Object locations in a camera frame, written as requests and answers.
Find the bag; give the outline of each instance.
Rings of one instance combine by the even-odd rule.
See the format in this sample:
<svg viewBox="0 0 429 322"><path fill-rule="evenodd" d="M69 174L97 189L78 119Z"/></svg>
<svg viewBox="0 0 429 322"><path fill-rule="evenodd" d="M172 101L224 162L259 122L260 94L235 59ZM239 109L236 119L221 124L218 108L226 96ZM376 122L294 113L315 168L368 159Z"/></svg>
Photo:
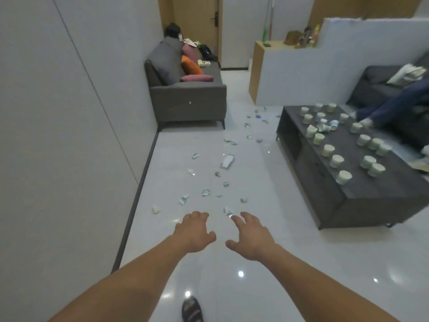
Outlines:
<svg viewBox="0 0 429 322"><path fill-rule="evenodd" d="M203 60L217 62L218 57L212 53L212 51L207 45L201 45L199 47L199 50Z"/></svg>
<svg viewBox="0 0 429 322"><path fill-rule="evenodd" d="M175 23L171 23L165 28L164 35L173 37L173 38L179 38L179 35L181 35L182 31L178 25Z"/></svg>

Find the jeans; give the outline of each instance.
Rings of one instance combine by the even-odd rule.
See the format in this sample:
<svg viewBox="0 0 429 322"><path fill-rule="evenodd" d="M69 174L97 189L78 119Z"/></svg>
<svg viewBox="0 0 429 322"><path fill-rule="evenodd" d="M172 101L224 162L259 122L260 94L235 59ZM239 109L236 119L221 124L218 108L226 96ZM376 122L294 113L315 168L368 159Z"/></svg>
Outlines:
<svg viewBox="0 0 429 322"><path fill-rule="evenodd" d="M429 77L413 82L401 93L381 105L361 108L356 112L357 121L370 118L376 127L381 127L409 111L419 99L429 93Z"/></svg>

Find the dark gray coffee table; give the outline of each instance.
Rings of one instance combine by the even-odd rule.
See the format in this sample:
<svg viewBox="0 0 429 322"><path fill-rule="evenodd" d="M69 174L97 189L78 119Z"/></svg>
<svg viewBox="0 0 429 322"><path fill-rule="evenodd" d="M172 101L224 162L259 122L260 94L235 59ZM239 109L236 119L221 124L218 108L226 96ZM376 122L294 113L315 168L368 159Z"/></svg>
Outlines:
<svg viewBox="0 0 429 322"><path fill-rule="evenodd" d="M429 183L411 169L393 152L380 157L367 147L356 145L360 134L372 137L368 130L352 134L349 118L336 131L325 134L320 146L305 137L308 125L299 115L301 106L283 108L277 136L280 139L297 177L313 207L313 218L319 229L338 227L364 227L402 223L429 204ZM328 121L338 119L343 110L336 108L327 113ZM339 169L330 167L330 159L321 155L325 144L335 147L334 154L344 157ZM374 178L361 168L361 159L370 155L386 167L386 171ZM335 178L340 170L346 170L353 178L346 185L339 185Z"/></svg>

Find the white tile floor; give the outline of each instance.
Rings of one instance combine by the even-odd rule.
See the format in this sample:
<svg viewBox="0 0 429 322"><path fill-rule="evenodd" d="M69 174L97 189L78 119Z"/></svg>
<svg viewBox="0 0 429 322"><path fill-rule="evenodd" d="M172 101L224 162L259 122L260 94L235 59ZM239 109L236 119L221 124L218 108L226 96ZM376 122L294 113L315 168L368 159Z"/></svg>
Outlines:
<svg viewBox="0 0 429 322"><path fill-rule="evenodd" d="M429 314L429 210L402 225L319 231L309 213L281 149L275 130L281 112L267 107L265 124L255 118L248 94L248 72L222 72L228 86L227 129L198 124L160 133L143 186L122 264L146 252L173 232L176 222L194 210L210 213L208 228L217 242L188 255L167 283L151 321L180 322L185 292L201 303L206 322L303 321L275 278L256 263L228 250L238 239L233 222L223 214L249 211L260 217L284 248L373 301L401 321L427 321ZM251 127L244 128L248 122ZM253 140L246 139L252 134ZM238 142L232 146L224 137ZM261 144L257 138L263 138ZM193 153L199 153L196 160ZM219 168L224 155L236 161ZM195 176L187 173L192 168ZM215 176L221 172L221 178ZM223 182L230 182L226 189ZM212 194L202 197L201 191ZM180 197L190 194L179 205ZM240 203L248 197L248 203ZM161 207L151 213L153 204Z"/></svg>

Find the gray sofa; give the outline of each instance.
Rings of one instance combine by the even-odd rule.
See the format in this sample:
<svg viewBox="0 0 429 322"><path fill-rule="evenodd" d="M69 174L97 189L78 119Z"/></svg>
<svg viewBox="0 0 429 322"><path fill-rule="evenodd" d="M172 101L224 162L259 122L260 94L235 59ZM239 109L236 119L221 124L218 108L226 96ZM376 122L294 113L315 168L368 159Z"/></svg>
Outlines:
<svg viewBox="0 0 429 322"><path fill-rule="evenodd" d="M403 65L369 66L354 89L348 104L357 107L378 106L390 97L395 97L401 88L387 85L386 82ZM415 62L429 70L429 52ZM411 111L389 124L402 139L422 148L429 144L429 97L422 97Z"/></svg>
<svg viewBox="0 0 429 322"><path fill-rule="evenodd" d="M227 86L222 83L217 62L203 68L213 82L180 82L185 76L181 67L183 43L165 37L145 61L152 105L159 130L171 121L221 121L225 129Z"/></svg>

